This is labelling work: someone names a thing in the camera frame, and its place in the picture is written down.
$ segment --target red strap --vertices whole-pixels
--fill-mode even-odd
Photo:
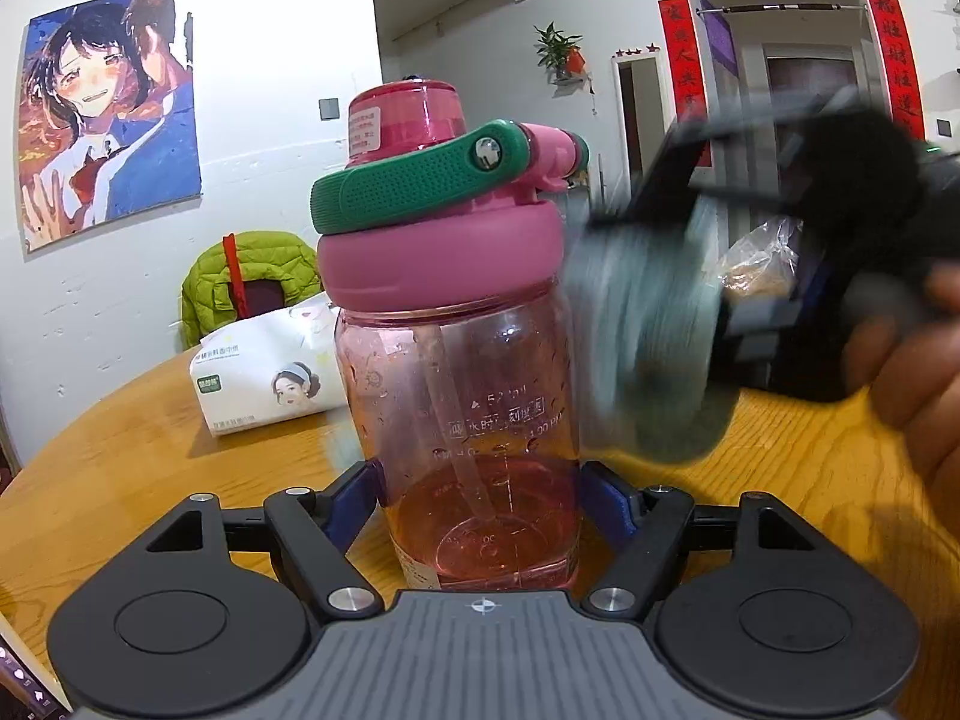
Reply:
[[[247,292],[244,290],[243,276],[240,275],[240,261],[237,259],[237,241],[233,237],[233,233],[224,236],[224,254],[227,255],[230,285],[233,288],[233,299],[237,304],[237,319],[246,319],[250,316],[250,311],[247,309]]]

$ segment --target anime girl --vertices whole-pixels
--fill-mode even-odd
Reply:
[[[124,12],[109,2],[78,9],[50,36],[26,79],[26,95],[71,135],[70,146],[22,187],[35,241],[103,221],[109,177],[158,127],[156,121],[118,126],[117,114],[141,105],[151,85],[124,28]]]
[[[320,377],[302,362],[291,362],[274,376],[271,387],[282,406],[301,408],[320,391]]]

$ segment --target woman illustration on package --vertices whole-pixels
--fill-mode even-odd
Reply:
[[[291,362],[274,376],[271,383],[277,403],[291,408],[307,406],[320,391],[320,377],[302,362]]]

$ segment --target tissue package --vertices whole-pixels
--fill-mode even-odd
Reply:
[[[347,403],[326,293],[222,327],[203,339],[190,379],[215,436]]]

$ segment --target label sticker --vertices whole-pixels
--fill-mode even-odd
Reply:
[[[380,148],[380,109],[374,105],[350,114],[347,133],[350,156],[377,151]]]
[[[200,378],[197,379],[197,388],[203,394],[219,392],[221,389],[220,377],[216,374],[212,376],[200,376]]]
[[[403,576],[407,580],[407,586],[411,590],[439,590],[440,577],[436,570],[426,563],[417,562],[407,555],[400,546],[394,541],[394,550],[397,552],[397,560],[400,561],[400,567],[403,569]]]

